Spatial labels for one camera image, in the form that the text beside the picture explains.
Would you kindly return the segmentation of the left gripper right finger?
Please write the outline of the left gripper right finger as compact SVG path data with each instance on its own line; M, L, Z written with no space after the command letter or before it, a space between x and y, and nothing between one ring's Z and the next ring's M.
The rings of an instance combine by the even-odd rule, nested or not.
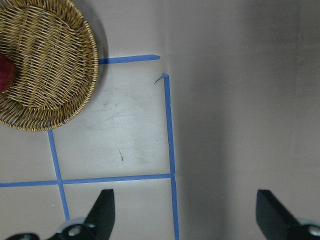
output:
M320 226L298 221L267 189L256 194L255 219L267 240L318 240Z

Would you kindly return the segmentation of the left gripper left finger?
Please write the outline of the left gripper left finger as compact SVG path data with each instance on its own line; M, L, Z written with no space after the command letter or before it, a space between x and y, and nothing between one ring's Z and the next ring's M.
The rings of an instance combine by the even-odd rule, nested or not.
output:
M108 240L115 224L115 196L112 189L99 194L86 217L64 222L51 237L53 240Z

